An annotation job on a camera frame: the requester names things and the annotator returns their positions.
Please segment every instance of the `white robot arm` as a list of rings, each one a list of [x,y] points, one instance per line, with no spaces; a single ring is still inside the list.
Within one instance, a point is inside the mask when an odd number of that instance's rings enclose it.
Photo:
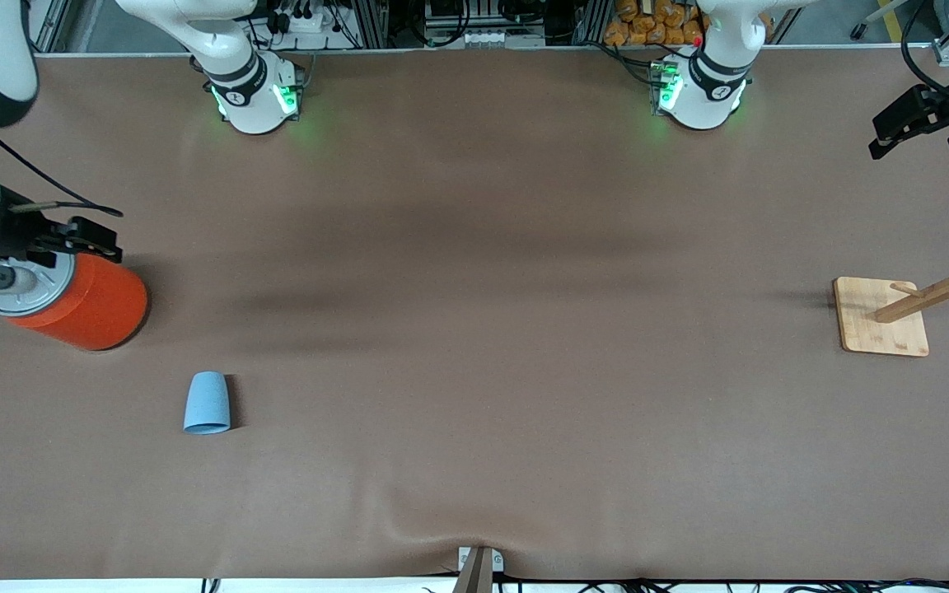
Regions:
[[[704,43],[685,49],[685,56],[667,57],[675,70],[670,87],[659,91],[658,109],[679,124],[709,130],[738,109],[746,74],[764,47],[767,27],[760,13],[771,8],[805,7],[815,0],[699,0],[712,24]]]
[[[245,134],[264,134],[298,116],[295,65],[253,48],[233,19],[254,11],[256,0],[116,0],[192,52],[211,80],[218,111]]]

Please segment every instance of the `wooden stick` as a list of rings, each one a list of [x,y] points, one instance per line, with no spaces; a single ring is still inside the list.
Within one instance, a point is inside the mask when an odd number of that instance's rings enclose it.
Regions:
[[[874,311],[873,319],[878,323],[892,323],[893,320],[903,319],[907,315],[914,315],[918,311],[942,303],[949,299],[949,277],[935,282],[932,286],[922,289],[923,299],[916,296],[905,296],[891,305],[886,305]]]
[[[892,284],[889,284],[888,287],[892,290],[899,290],[899,292],[910,294],[912,297],[918,297],[919,299],[923,299],[925,297],[925,293],[921,292],[920,290],[901,285],[899,282],[893,282]]]

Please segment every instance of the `orange container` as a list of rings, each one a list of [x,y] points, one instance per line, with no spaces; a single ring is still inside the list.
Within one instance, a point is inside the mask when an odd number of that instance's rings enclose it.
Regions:
[[[137,274],[108,259],[79,253],[59,296],[34,314],[8,320],[77,348],[105,350],[137,333],[147,308],[146,286]]]

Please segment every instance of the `cable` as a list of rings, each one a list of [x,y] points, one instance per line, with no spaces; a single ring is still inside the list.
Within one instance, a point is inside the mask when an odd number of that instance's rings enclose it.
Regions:
[[[880,585],[863,585],[861,582],[851,582],[851,581],[840,581],[840,582],[824,582],[821,583],[821,588],[816,588],[816,586],[807,586],[807,585],[798,585],[790,586],[786,590],[786,593],[836,593],[836,592],[857,592],[857,593],[880,593],[885,589],[891,589],[893,586],[932,586],[935,589],[944,589],[949,591],[949,582],[944,581],[933,581],[933,579],[927,578],[908,578],[904,581],[893,581],[885,582]]]
[[[105,212],[105,207],[98,205],[98,203],[83,202],[19,203],[16,206],[11,206],[10,211],[14,212],[15,214],[22,214],[24,212],[42,212],[43,210],[55,210],[57,208],[89,208],[90,210]]]
[[[918,20],[918,15],[922,14],[922,11],[925,10],[925,7],[928,5],[929,0],[922,0],[922,3],[919,4],[918,10],[914,11],[914,14],[911,15],[910,20],[907,21],[906,26],[903,27],[903,37],[900,37],[900,52],[903,54],[903,61],[907,63],[907,68],[910,68],[911,72],[914,72],[914,75],[923,83],[927,84],[930,89],[937,91],[937,93],[944,95],[949,98],[949,89],[942,85],[942,83],[937,82],[937,80],[931,78],[929,75],[914,63],[914,59],[910,56],[910,42],[908,38],[910,37],[910,31],[914,29],[914,22]]]
[[[618,63],[621,63],[621,65],[623,65],[624,67],[624,70],[628,71],[629,75],[632,76],[632,78],[635,78],[636,80],[638,80],[638,82],[647,84],[647,86],[654,86],[654,87],[661,86],[661,84],[659,83],[652,82],[652,80],[649,80],[648,78],[644,78],[643,76],[639,74],[639,72],[635,70],[635,67],[650,68],[651,63],[649,63],[649,61],[640,61],[640,60],[636,60],[632,58],[626,58],[625,56],[621,55],[620,50],[618,50],[617,48],[610,49],[609,46],[600,44],[600,42],[598,41],[583,41],[581,42],[580,45],[594,46],[594,48],[598,48],[599,50],[601,50],[601,52],[603,52],[607,56],[614,58],[614,60],[617,60]]]
[[[306,70],[306,75],[302,78],[302,90],[305,90],[310,82],[313,82],[313,68],[317,68],[317,52],[313,52],[313,57],[310,58],[310,68]]]
[[[48,174],[43,173],[42,170],[38,168],[38,166],[31,165],[31,162],[29,161],[29,159],[26,159],[23,156],[21,156],[20,153],[12,149],[10,146],[4,143],[1,139],[0,139],[0,147],[2,147],[4,151],[7,151],[7,153],[10,153],[11,157],[16,158],[16,160],[19,161],[20,164],[22,164],[23,166],[27,166],[27,168],[31,169],[31,172],[42,177],[42,179],[45,180],[46,183],[53,185],[55,188],[63,191],[64,193],[67,193],[68,195],[71,195],[72,198],[78,199],[80,203],[83,203],[84,206],[76,206],[77,208],[90,208],[91,210],[101,210],[101,212],[104,212],[105,214],[109,214],[111,217],[121,218],[124,216],[124,214],[121,213],[120,210],[116,210],[115,208],[110,208],[108,206],[101,206],[100,203],[96,203],[94,202],[94,200],[83,198],[83,196],[79,195],[78,193],[69,190],[69,188],[65,187],[64,184],[61,184],[60,181],[57,181],[56,179],[53,179],[53,177],[50,177]],[[67,202],[65,202],[65,205],[68,205],[69,207],[72,206],[71,203],[67,203]]]
[[[576,29],[570,29],[570,30],[568,30],[568,31],[565,31],[565,33],[556,33],[556,34],[554,34],[554,35],[541,35],[541,36],[539,36],[539,38],[540,38],[540,39],[558,39],[558,38],[561,38],[561,37],[573,36],[573,32],[574,32],[575,30],[576,30]]]
[[[259,46],[259,48],[263,48],[263,46],[266,46],[266,48],[268,48],[268,47],[269,47],[269,44],[267,44],[266,40],[264,40],[263,38],[259,37],[259,34],[255,33],[255,24],[254,24],[253,22],[251,22],[251,16],[248,16],[246,20],[248,21],[248,29],[251,30],[251,42],[252,42],[252,44],[255,44],[256,46]]]
[[[200,593],[218,593],[218,587],[222,584],[221,578],[204,578],[200,581]]]
[[[339,4],[336,3],[336,0],[327,0],[326,5],[329,7],[329,11],[332,12],[332,18],[335,19],[336,23],[339,23],[340,29],[343,30],[343,37],[346,37],[346,40],[353,45],[354,49],[360,49],[361,44],[358,43],[358,37],[350,30],[346,19],[343,19],[342,11],[339,10]]]
[[[455,42],[459,40],[460,37],[463,37],[463,34],[467,31],[467,26],[469,26],[471,23],[471,7],[470,4],[467,3],[468,0],[456,0],[456,2],[460,4],[460,10],[456,12],[456,30],[453,31],[452,35],[449,36],[449,38],[445,41],[434,41],[424,37],[421,33],[419,33],[417,27],[415,27],[415,22],[417,19],[415,19],[414,10],[412,10],[412,8],[414,8],[415,5],[419,3],[419,0],[410,0],[409,30],[412,31],[412,36],[415,37],[418,42],[421,42],[421,44],[424,44],[429,48],[441,48],[441,46],[452,44],[452,42]]]

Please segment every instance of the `light blue cup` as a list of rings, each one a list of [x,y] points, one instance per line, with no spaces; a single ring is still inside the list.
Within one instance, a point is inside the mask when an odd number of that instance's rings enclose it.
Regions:
[[[189,384],[185,421],[181,428],[190,435],[214,435],[229,431],[229,390],[221,372],[197,372]]]

